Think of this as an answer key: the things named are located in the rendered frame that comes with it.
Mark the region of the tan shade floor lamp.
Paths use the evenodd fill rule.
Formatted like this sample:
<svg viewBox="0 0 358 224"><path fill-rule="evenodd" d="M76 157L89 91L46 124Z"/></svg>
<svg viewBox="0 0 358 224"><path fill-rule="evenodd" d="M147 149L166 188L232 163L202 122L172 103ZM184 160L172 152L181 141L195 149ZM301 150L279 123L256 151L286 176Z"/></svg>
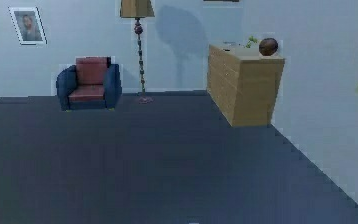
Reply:
<svg viewBox="0 0 358 224"><path fill-rule="evenodd" d="M147 104L153 101L150 96L146 95L145 89L145 71L143 60L143 49L141 35L144 30L140 20L142 18L154 17L154 10L151 0L121 0L120 17L121 18L133 18L135 20L134 33L137 36L138 45L138 57L139 57L139 74L141 92L139 93L138 102L141 104Z"/></svg>

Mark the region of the light wood chest of drawers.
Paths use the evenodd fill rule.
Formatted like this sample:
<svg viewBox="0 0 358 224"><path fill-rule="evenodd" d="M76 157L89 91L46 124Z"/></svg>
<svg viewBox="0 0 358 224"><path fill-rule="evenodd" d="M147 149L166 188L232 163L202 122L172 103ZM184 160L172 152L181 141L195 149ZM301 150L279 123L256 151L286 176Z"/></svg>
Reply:
<svg viewBox="0 0 358 224"><path fill-rule="evenodd" d="M231 126L270 125L284 64L255 48L210 44L207 92Z"/></svg>

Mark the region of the brown round ball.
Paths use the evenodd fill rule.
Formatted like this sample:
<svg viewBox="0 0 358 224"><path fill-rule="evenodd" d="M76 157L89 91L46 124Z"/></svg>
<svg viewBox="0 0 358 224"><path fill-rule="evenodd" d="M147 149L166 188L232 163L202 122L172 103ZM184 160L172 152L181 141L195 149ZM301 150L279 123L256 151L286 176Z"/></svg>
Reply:
<svg viewBox="0 0 358 224"><path fill-rule="evenodd" d="M278 42L274 38L265 38L259 44L259 52L263 56L271 56L278 50Z"/></svg>

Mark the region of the white framed portrait picture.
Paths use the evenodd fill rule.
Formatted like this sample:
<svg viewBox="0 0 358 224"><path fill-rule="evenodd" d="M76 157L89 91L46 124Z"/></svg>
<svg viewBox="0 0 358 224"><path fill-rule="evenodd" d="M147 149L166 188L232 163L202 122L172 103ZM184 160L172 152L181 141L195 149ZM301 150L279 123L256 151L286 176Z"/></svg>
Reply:
<svg viewBox="0 0 358 224"><path fill-rule="evenodd" d="M9 13L21 45L47 44L37 7L9 7Z"/></svg>

